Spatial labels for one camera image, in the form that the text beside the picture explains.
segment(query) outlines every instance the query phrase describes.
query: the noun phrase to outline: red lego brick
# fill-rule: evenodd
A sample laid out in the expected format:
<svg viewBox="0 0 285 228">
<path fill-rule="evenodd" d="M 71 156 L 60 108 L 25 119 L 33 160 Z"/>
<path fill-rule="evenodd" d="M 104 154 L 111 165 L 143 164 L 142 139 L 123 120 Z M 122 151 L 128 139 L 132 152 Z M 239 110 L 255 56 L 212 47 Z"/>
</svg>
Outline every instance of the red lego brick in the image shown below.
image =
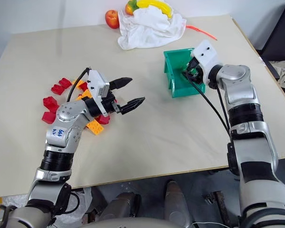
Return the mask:
<svg viewBox="0 0 285 228">
<path fill-rule="evenodd" d="M 82 91 L 85 91 L 87 89 L 87 83 L 84 82 L 83 84 L 79 85 L 78 87 L 81 88 Z"/>
<path fill-rule="evenodd" d="M 42 120 L 48 124 L 52 124 L 55 121 L 56 114 L 50 112 L 44 112 L 42 116 Z"/>
<path fill-rule="evenodd" d="M 51 88 L 51 91 L 54 93 L 54 94 L 58 94 L 58 95 L 61 95 L 64 91 L 64 87 L 60 86 L 60 85 L 57 85 L 55 84 L 52 88 Z"/>
<path fill-rule="evenodd" d="M 100 115 L 99 117 L 95 118 L 97 122 L 100 124 L 108 124 L 110 121 L 110 116 L 108 115 L 107 117 L 104 117 L 103 115 Z"/>
<path fill-rule="evenodd" d="M 48 108 L 51 113 L 56 113 L 59 108 L 57 101 L 52 96 L 43 98 L 43 105 Z"/>
<path fill-rule="evenodd" d="M 72 85 L 72 83 L 71 83 L 69 80 L 67 80 L 65 77 L 63 77 L 63 78 L 59 81 L 59 84 L 61 84 L 62 87 L 64 87 L 65 89 L 69 88 L 69 87 Z"/>
</svg>

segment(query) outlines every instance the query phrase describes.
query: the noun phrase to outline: green plastic container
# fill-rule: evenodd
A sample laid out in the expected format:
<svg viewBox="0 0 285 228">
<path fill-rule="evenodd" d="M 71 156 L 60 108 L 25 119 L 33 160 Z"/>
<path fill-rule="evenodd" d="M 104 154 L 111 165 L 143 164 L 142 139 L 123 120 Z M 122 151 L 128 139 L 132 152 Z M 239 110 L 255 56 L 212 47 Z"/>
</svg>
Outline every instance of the green plastic container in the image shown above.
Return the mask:
<svg viewBox="0 0 285 228">
<path fill-rule="evenodd" d="M 190 82 L 182 75 L 182 71 L 186 68 L 187 63 L 192 59 L 190 56 L 193 48 L 164 51 L 165 69 L 167 74 L 169 89 L 172 97 L 189 96 L 199 94 L 199 92 L 190 84 Z M 205 84 L 196 84 L 204 93 Z"/>
</svg>

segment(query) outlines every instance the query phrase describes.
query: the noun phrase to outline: floor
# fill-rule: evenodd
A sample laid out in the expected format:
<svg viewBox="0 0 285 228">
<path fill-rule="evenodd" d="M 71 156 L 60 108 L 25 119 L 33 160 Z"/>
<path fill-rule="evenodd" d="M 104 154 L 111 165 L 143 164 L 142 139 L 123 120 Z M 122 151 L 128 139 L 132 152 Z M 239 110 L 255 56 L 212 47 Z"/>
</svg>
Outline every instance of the floor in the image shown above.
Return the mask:
<svg viewBox="0 0 285 228">
<path fill-rule="evenodd" d="M 277 171 L 278 178 L 285 183 L 285 159 L 280 160 Z M 207 204 L 203 196 L 212 191 L 223 191 L 225 204 L 233 225 L 237 224 L 239 215 L 238 177 L 229 170 L 210 173 L 208 171 L 176 174 L 170 176 L 147 178 L 127 182 L 98 186 L 99 190 L 110 202 L 122 192 L 132 191 L 142 197 L 139 217 L 163 218 L 165 184 L 168 180 L 176 180 L 186 198 L 188 209 L 197 222 L 221 222 L 217 205 Z M 217 225 L 199 225 L 204 227 L 218 227 Z"/>
</svg>

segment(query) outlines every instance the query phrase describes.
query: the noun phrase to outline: beige tabletop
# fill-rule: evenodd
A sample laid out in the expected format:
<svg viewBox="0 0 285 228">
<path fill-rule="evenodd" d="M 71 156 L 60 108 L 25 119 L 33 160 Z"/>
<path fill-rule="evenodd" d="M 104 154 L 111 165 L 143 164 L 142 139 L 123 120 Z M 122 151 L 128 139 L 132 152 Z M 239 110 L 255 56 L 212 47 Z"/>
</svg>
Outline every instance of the beige tabletop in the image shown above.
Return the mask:
<svg viewBox="0 0 285 228">
<path fill-rule="evenodd" d="M 255 50 L 228 15 L 188 19 L 215 35 L 210 42 L 224 64 L 247 65 L 258 91 L 265 121 L 280 158 L 285 158 L 285 95 Z M 114 181 L 226 167 L 228 137 L 200 95 L 174 98 L 163 73 L 163 51 L 197 46 L 208 38 L 186 30 L 183 37 L 159 48 L 121 50 L 119 30 L 106 25 L 13 35 L 0 60 L 0 196 L 25 194 L 43 157 L 48 125 L 42 99 L 60 104 L 67 91 L 50 88 L 62 77 L 76 79 L 85 67 L 109 80 L 132 77 L 114 94 L 124 103 L 145 96 L 126 115 L 112 114 L 98 136 L 84 130 L 75 153 L 73 188 Z M 215 90 L 206 95 L 219 109 Z"/>
</svg>

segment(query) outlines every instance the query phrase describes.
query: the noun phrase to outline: banana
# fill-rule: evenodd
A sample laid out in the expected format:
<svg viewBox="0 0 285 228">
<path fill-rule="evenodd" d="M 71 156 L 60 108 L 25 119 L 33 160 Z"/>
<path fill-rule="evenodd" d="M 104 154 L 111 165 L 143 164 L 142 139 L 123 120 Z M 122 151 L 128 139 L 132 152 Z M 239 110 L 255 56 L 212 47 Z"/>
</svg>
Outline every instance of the banana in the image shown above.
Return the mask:
<svg viewBox="0 0 285 228">
<path fill-rule="evenodd" d="M 147 8 L 148 6 L 155 6 L 159 8 L 163 14 L 166 14 L 170 19 L 172 17 L 172 8 L 165 2 L 157 0 L 140 0 L 137 1 L 136 5 L 139 8 Z"/>
</svg>

